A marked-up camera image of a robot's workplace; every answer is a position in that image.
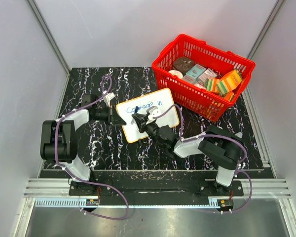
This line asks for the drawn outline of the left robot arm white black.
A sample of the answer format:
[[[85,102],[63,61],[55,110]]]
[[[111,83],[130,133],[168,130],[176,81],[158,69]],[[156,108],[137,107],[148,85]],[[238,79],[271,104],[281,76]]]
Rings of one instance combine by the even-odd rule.
[[[41,158],[55,162],[66,171],[73,181],[80,183],[79,188],[86,195],[96,192],[97,183],[91,169],[78,156],[76,131],[92,120],[104,121],[109,125],[126,125],[111,103],[114,98],[112,92],[100,98],[88,94],[82,100],[82,107],[42,124]]]

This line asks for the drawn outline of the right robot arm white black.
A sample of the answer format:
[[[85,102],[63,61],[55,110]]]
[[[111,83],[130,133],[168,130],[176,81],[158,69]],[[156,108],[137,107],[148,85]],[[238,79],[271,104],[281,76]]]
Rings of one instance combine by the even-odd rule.
[[[140,133],[146,133],[169,158],[185,158],[190,155],[204,154],[218,165],[213,184],[200,191],[203,196],[227,196],[232,193],[232,181],[240,158],[247,157],[241,138],[211,125],[196,136],[180,138],[167,125],[158,126],[149,121],[148,115],[134,113],[132,119]]]

